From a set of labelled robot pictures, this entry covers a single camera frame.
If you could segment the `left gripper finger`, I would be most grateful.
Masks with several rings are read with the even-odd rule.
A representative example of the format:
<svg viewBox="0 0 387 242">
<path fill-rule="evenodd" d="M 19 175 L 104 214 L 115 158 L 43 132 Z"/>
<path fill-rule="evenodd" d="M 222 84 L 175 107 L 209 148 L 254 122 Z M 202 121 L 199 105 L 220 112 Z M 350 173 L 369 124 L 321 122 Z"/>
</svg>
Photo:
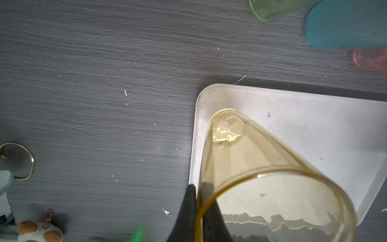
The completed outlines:
<svg viewBox="0 0 387 242">
<path fill-rule="evenodd" d="M 214 201 L 204 215 L 197 215 L 196 187 L 188 185 L 168 242 L 231 242 L 233 241 Z"/>
</svg>

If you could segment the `amber plastic cup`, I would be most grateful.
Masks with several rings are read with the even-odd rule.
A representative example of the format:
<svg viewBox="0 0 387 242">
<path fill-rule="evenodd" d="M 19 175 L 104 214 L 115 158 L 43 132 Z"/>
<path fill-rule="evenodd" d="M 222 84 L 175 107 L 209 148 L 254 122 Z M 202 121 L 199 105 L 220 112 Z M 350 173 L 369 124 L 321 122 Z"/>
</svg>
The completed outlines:
<svg viewBox="0 0 387 242">
<path fill-rule="evenodd" d="M 351 242 L 348 195 L 269 131 L 234 109 L 208 124 L 197 215 L 217 201 L 232 242 Z"/>
</svg>

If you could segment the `beige plastic tray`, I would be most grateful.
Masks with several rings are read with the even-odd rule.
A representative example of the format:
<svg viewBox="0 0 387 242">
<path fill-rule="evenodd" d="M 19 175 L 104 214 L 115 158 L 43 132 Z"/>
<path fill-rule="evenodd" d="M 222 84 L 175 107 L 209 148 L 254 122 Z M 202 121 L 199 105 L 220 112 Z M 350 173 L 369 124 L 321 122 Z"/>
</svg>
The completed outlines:
<svg viewBox="0 0 387 242">
<path fill-rule="evenodd" d="M 233 108 L 262 125 L 350 197 L 362 222 L 387 177 L 384 101 L 213 84 L 196 101 L 189 183 L 199 183 L 210 118 Z"/>
</svg>

